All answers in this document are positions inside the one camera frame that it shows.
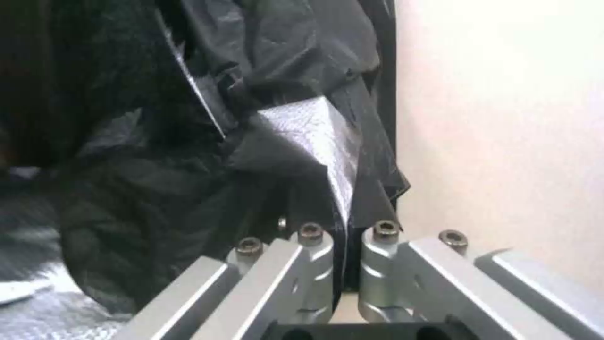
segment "bolt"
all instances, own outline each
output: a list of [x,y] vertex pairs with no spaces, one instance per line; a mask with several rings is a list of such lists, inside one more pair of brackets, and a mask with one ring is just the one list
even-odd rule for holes
[[382,220],[373,225],[373,238],[384,244],[395,244],[399,241],[399,224],[390,221]]
[[288,220],[284,216],[281,216],[279,218],[279,220],[277,221],[277,229],[280,232],[284,232],[287,228],[288,228]]
[[467,237],[457,230],[445,230],[439,234],[439,239],[461,255],[466,254]]
[[323,242],[323,228],[314,222],[304,223],[298,230],[298,243],[305,247],[318,246]]
[[260,256],[262,254],[262,242],[256,237],[246,237],[239,241],[237,254],[244,257]]

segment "plastic sheet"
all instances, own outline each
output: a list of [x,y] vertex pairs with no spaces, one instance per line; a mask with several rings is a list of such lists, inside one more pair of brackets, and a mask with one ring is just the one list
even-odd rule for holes
[[110,315],[75,284],[58,231],[36,223],[52,223],[46,202],[21,197],[11,203],[2,206],[10,210],[0,209],[1,338],[109,339],[129,315]]

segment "silver metal arm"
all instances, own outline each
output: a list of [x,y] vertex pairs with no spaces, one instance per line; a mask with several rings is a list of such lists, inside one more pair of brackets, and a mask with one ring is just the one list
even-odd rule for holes
[[200,257],[113,339],[188,339],[238,280],[234,267]]
[[573,339],[604,339],[604,301],[514,250],[490,253],[475,264]]
[[193,340],[260,339],[272,322],[289,320],[312,277],[303,247],[276,239],[197,330]]

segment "black trash bag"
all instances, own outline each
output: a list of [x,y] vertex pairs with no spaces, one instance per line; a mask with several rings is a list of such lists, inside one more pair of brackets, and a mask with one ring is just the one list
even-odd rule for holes
[[[268,143],[248,141],[259,110],[326,96],[359,140],[358,155],[341,161],[400,195],[408,185],[362,78],[379,63],[371,22],[354,0],[191,4],[53,3],[63,116],[48,136],[60,163],[18,185],[46,210],[35,218],[25,210],[14,225],[59,231],[82,290],[112,313],[131,313],[198,256],[224,258],[247,235],[270,242],[281,216],[284,237],[318,221],[336,241],[337,299],[354,219],[342,215],[332,169],[270,129],[260,134]],[[297,171],[263,163],[264,151],[279,148]]]

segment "crumpled plastic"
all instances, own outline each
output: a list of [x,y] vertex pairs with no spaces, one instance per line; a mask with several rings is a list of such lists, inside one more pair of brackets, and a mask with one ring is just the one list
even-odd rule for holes
[[[378,70],[378,40],[356,0],[64,0],[51,28],[56,163],[0,178],[0,212],[10,212],[0,243],[30,228],[53,235],[55,253],[36,261],[69,272],[81,290],[69,293],[84,302],[57,308],[63,324],[30,330],[69,339],[80,324],[85,337],[107,338],[197,257],[224,258],[245,236],[269,243],[307,221],[334,237],[337,300],[352,200],[364,194],[357,178],[391,199],[408,187],[370,95],[375,80],[362,76]],[[51,292],[0,313],[47,310]]]

